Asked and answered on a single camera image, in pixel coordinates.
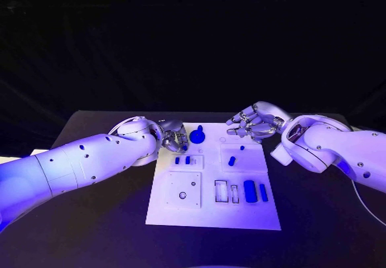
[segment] black table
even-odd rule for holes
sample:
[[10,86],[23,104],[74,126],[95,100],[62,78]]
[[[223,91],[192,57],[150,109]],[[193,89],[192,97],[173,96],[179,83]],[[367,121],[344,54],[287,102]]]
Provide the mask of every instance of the black table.
[[[79,111],[53,147],[107,133],[134,115],[225,122],[234,114]],[[280,135],[267,139],[264,151],[282,231],[147,226],[153,162],[58,196],[12,224],[0,235],[0,267],[386,267],[386,227],[349,178],[336,167],[323,174],[297,163],[284,167],[270,156],[278,142]],[[359,189],[386,219],[386,194]]]

